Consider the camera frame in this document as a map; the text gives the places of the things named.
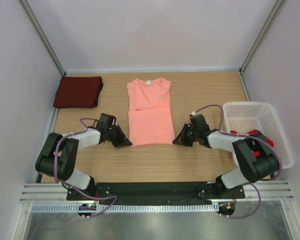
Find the pink t-shirt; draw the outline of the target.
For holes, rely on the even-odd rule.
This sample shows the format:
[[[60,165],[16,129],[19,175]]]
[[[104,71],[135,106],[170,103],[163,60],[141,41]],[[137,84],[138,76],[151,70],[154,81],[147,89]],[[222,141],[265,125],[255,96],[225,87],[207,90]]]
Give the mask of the pink t-shirt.
[[[171,81],[135,79],[126,84],[132,146],[170,145],[175,139],[170,106]]]

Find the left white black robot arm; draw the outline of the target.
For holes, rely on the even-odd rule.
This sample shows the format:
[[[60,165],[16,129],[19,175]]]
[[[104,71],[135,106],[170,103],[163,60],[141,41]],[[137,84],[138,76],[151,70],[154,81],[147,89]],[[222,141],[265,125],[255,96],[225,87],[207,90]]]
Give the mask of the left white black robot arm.
[[[88,147],[110,142],[113,147],[130,147],[132,142],[123,133],[116,117],[102,113],[98,119],[80,119],[84,129],[79,132],[48,135],[35,164],[37,172],[52,177],[55,183],[61,182],[72,193],[83,199],[96,197],[96,184],[93,177],[76,168],[77,153]]]

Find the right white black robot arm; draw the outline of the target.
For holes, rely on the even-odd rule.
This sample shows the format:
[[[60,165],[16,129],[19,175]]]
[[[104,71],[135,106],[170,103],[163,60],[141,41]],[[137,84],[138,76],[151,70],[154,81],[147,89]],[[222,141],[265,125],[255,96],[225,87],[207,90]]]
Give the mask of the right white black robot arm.
[[[203,115],[191,115],[190,123],[183,126],[173,144],[190,147],[194,142],[209,149],[231,152],[237,159],[237,168],[215,180],[215,192],[220,198],[230,198],[244,184],[261,181],[282,170],[278,153],[258,131],[241,135],[210,129]]]

